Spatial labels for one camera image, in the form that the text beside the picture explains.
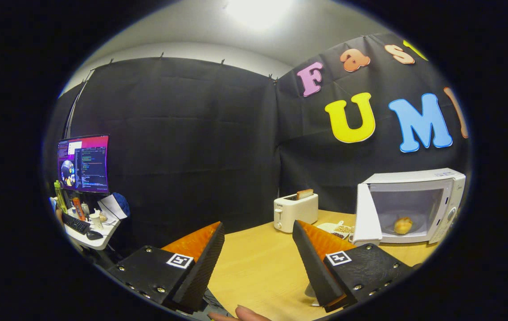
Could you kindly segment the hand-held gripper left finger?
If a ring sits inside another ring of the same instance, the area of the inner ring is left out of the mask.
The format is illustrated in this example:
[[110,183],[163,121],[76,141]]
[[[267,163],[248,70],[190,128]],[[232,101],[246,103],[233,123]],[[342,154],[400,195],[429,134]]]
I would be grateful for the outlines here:
[[224,237],[224,224],[215,222],[161,248],[142,246],[107,272],[158,305],[194,313],[203,305]]

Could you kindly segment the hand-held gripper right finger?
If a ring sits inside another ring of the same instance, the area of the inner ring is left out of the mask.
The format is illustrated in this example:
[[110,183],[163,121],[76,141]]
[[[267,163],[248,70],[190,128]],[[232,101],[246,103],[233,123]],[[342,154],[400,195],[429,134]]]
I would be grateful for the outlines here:
[[293,223],[292,236],[326,312],[378,296],[415,271],[375,244],[356,246],[303,221]]

